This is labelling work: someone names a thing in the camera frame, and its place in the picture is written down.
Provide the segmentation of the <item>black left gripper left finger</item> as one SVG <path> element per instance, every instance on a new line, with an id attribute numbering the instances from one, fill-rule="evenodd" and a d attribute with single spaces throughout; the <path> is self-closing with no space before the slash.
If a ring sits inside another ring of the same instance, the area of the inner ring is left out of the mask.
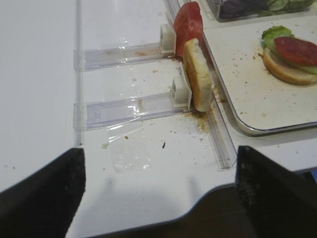
<path id="1" fill-rule="evenodd" d="M 86 186 L 85 154 L 71 148 L 0 194 L 2 238 L 63 238 Z"/>

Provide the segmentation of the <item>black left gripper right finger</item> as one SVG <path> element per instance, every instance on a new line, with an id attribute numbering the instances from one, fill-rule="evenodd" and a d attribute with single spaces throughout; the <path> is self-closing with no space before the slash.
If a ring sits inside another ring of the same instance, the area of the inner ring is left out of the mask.
<path id="1" fill-rule="evenodd" d="M 239 146 L 235 186 L 260 238 L 315 238 L 317 187 L 250 146 Z"/>

